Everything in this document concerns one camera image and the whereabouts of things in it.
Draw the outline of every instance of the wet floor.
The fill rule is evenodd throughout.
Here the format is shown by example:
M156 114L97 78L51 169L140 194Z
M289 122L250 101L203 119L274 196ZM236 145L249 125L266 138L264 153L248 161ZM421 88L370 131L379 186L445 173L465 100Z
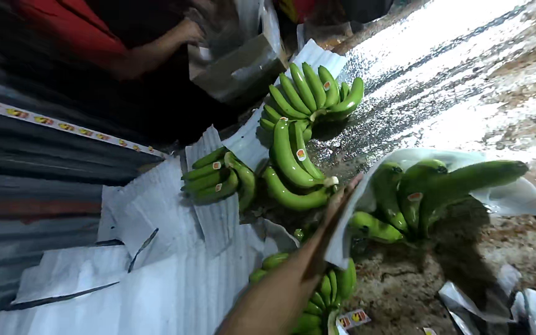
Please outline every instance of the wet floor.
M316 129L312 161L348 180L393 150L477 150L536 174L536 0L413 2L352 39L339 80L366 82L345 123ZM371 244L345 308L373 321L354 334L454 333L436 299L446 279L478 299L505 263L536 288L536 221L494 217L476 203L450 210L421 249Z

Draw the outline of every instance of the plastic bag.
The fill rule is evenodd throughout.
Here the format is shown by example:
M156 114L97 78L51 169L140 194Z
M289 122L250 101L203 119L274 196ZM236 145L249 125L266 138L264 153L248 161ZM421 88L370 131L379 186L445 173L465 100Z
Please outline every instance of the plastic bag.
M369 169L349 199L326 251L326 261L341 268L346 267L351 241L351 236L345 232L346 225L355 209L366 212L376 210L376 202L369 182L377 167L382 163L395 162L405 171L423 159L438 159L447 165L449 172L488 160L485 154L480 152L467 153L425 148L399 149L384 156ZM522 177L508 185L476 190L471 192L471 195L497 215L536 215L536 187Z

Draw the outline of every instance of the banana hand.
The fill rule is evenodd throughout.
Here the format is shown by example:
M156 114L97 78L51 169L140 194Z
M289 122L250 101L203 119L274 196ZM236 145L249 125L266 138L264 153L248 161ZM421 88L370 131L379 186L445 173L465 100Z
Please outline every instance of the banana hand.
M230 169L229 178L225 182L197 192L194 194L194 202L200 204L215 202L234 194L237 191L237 186L239 186L237 174Z

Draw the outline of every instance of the metal wall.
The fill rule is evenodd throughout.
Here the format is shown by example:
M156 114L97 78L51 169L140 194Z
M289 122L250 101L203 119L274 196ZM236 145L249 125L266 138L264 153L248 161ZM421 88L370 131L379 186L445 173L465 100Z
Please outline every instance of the metal wall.
M0 310L45 250L94 245L101 185L0 176Z

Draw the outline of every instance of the white paper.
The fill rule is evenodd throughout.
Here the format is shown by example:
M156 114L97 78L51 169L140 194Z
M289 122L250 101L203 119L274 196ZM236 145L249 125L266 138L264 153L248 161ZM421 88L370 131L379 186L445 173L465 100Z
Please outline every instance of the white paper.
M302 63L307 62L315 71L320 65L323 65L336 78L346 61L346 57L326 51L310 39L295 57L293 63L301 68ZM285 74L291 78L290 70L287 70ZM279 83L280 80L277 78L275 85L279 85ZM265 132L258 124L263 111L264 104L233 136L223 141L225 147L233 151L234 155L254 172L259 172L268 161L268 149L271 145L270 138L266 139Z

